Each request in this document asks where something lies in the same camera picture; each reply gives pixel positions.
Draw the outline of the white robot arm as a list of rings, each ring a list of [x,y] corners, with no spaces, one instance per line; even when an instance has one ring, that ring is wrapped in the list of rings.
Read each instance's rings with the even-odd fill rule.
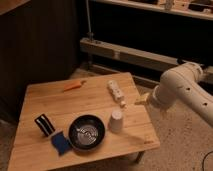
[[[159,84],[150,93],[138,97],[135,105],[151,103],[166,111],[179,99],[213,127],[213,96],[198,84],[203,75],[201,66],[194,62],[168,69],[161,75]]]

